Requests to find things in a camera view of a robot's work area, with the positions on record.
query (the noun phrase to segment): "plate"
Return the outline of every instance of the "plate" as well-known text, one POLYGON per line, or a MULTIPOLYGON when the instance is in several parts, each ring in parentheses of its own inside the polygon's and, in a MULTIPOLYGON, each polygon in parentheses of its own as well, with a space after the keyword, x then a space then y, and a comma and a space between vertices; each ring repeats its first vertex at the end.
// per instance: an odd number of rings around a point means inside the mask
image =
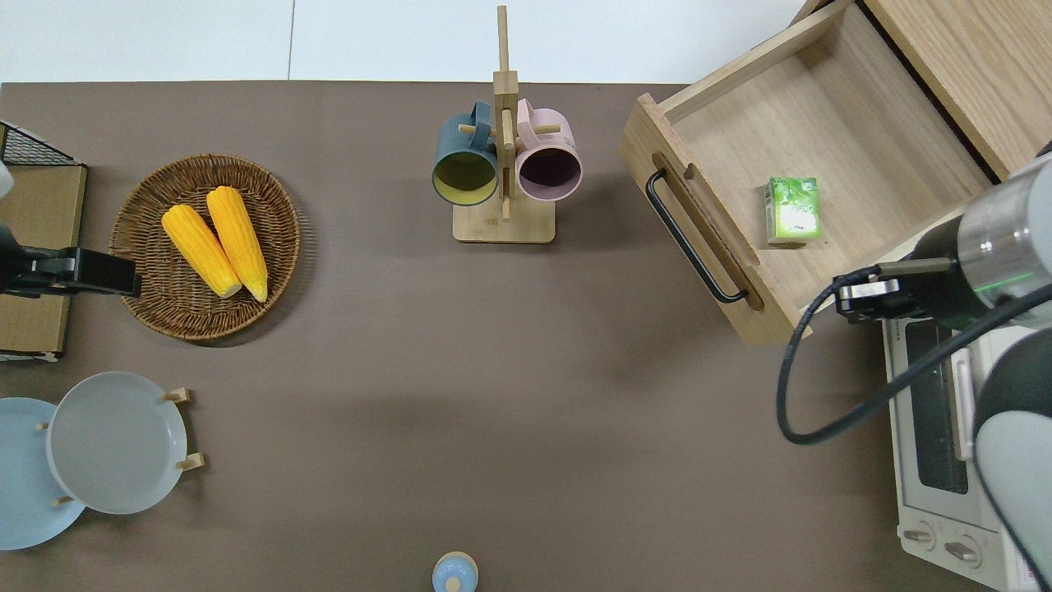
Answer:
POLYGON ((135 261, 142 275, 139 298, 124 299, 140 323, 185 342, 218 340, 252 325, 281 299, 300 256, 300 219, 281 181, 259 164, 236 156, 191 156, 155 170, 132 191, 117 213, 109 251, 135 261), (205 198, 218 185, 237 188, 244 199, 266 262, 265 303, 244 288, 220 299, 161 226, 169 207, 186 203, 215 231, 205 198))
POLYGON ((59 485, 88 508, 134 514, 176 487, 186 427, 157 385, 136 374, 85 379, 59 403, 47 430, 47 462, 59 485))
POLYGON ((25 549, 69 528, 84 511, 65 495, 47 466, 47 434, 37 424, 52 421, 55 406, 37 400, 0 400, 0 551, 25 549))

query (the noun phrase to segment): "mug handle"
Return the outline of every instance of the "mug handle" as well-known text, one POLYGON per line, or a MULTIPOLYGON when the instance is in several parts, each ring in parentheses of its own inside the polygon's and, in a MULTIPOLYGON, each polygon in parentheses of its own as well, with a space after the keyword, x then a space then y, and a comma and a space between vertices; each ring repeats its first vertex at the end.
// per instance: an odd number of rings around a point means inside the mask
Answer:
POLYGON ((471 147, 474 149, 486 149, 486 142, 489 141, 489 122, 493 118, 493 107, 483 101, 474 101, 474 108, 471 109, 471 124, 474 131, 471 134, 471 147))
POLYGON ((541 140, 533 130, 533 105, 528 99, 519 99, 519 114, 515 117, 515 127, 519 131, 519 139, 523 141, 526 149, 540 145, 541 140))

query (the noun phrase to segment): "toaster oven handle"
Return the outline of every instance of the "toaster oven handle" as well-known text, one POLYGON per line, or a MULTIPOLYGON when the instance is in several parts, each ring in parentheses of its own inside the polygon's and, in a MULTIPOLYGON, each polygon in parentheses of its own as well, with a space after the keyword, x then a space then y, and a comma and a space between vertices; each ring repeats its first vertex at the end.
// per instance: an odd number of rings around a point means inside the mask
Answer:
POLYGON ((689 189, 682 180, 675 178, 674 173, 669 173, 667 166, 658 168, 658 170, 653 175, 650 175, 650 178, 647 179, 646 184, 646 193, 647 199, 650 201, 650 205, 652 205, 654 210, 658 211, 658 216, 672 233, 672 238, 675 239, 680 248, 683 249, 683 253, 687 256, 687 260, 689 260, 690 264, 693 265, 697 274, 701 275, 702 281, 705 282, 709 291, 712 292, 713 298, 725 305, 737 303, 739 301, 745 301, 752 310, 762 310, 764 308, 763 300, 760 299, 760 294, 756 293, 755 288, 753 288, 751 282, 745 275, 741 266, 733 261, 733 257, 731 257, 730 252, 727 251, 726 246, 720 242, 719 237, 715 234, 715 230, 706 223, 697 224, 697 229, 702 232, 702 237, 705 239, 705 242, 709 245, 709 247, 712 248, 716 258, 721 260, 721 263, 724 264, 724 268, 727 270, 727 274, 729 274, 731 280, 734 282, 734 286, 737 287, 737 291, 734 293, 728 293, 723 287, 720 286, 716 279, 712 275, 712 272, 709 271, 708 267, 705 265, 705 262, 702 261, 701 257, 699 257, 697 251, 694 250, 693 245, 690 244, 686 234, 683 233, 683 229, 680 228, 680 225, 674 219, 672 219, 672 215, 669 213, 668 207, 665 206, 661 197, 658 196, 654 183, 656 183, 660 179, 665 179, 665 182, 668 184, 669 188, 672 189, 672 193, 675 196, 676 200, 680 201, 685 208, 686 204, 690 202, 689 189), (729 259, 729 262, 731 263, 729 266, 727 262, 724 261, 725 259, 729 259))
POLYGON ((975 423, 975 388, 972 383, 972 356, 968 348, 950 356, 953 396, 950 399, 950 426, 953 429, 953 453, 957 461, 974 457, 972 425, 975 423))

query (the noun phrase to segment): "wire rack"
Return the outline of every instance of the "wire rack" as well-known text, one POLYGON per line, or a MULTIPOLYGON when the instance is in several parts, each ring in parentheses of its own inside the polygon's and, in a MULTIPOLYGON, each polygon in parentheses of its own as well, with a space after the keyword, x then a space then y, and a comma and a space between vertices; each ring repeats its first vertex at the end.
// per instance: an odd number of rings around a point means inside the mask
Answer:
POLYGON ((0 161, 22 166, 79 166, 68 154, 6 121, 0 121, 0 161))

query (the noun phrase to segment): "open drawer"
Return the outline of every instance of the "open drawer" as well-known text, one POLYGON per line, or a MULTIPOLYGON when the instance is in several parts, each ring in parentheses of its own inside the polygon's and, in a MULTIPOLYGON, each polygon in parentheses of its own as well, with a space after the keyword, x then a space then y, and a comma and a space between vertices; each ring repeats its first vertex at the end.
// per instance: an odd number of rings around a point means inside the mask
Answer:
POLYGON ((749 345, 788 341, 833 275, 902 258, 990 185, 849 0, 661 104, 640 97, 620 151, 641 188, 666 170, 651 183, 655 208, 723 291, 747 292, 722 308, 749 345), (822 240, 767 246, 770 177, 817 179, 822 240))

